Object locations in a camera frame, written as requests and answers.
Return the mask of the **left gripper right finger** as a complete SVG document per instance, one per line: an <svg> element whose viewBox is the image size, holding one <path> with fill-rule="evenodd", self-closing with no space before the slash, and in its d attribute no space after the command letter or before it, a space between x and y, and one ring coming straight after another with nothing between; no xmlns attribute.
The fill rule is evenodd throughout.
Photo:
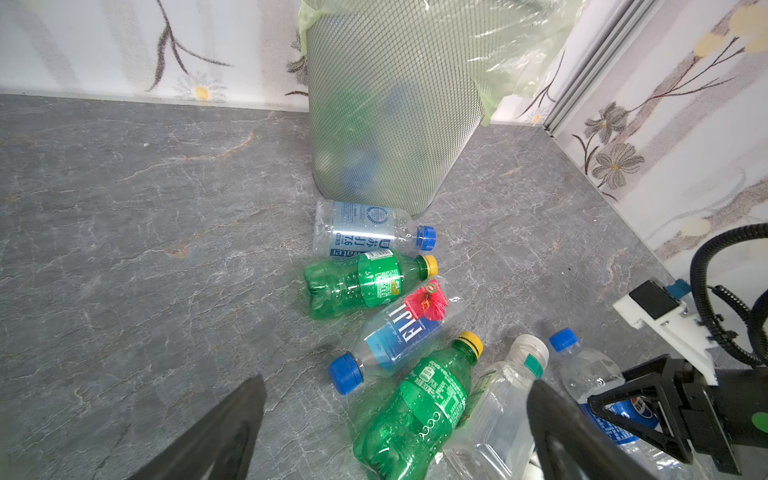
<svg viewBox="0 0 768 480"><path fill-rule="evenodd" d="M546 480L652 477L546 382L533 382L526 409Z"/></svg>

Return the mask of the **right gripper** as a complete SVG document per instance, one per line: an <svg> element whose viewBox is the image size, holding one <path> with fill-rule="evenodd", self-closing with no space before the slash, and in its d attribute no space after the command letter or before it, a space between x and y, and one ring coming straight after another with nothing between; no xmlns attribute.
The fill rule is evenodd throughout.
<svg viewBox="0 0 768 480"><path fill-rule="evenodd" d="M708 455L722 473L740 475L735 452L750 438L750 372L718 370L718 383L683 359L662 355L622 372L625 382L591 395L598 418L630 432L676 460Z"/></svg>

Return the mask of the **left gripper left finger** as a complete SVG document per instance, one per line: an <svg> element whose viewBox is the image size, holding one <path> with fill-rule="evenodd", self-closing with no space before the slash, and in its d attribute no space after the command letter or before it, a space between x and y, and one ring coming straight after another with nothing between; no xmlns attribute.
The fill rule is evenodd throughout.
<svg viewBox="0 0 768 480"><path fill-rule="evenodd" d="M133 479L245 479L265 412L262 375L243 381Z"/></svg>

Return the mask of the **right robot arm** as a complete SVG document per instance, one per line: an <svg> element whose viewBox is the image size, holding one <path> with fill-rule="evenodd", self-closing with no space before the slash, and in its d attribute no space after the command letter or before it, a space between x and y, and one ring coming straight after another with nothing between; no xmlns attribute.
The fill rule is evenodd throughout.
<svg viewBox="0 0 768 480"><path fill-rule="evenodd" d="M740 474L735 446L767 446L767 297L748 306L707 273L723 250L766 237L764 223L721 233L696 251L687 280L648 280L615 302L632 327L650 327L678 355L624 371L624 384L588 396L588 413L681 463L703 454L719 472Z"/></svg>

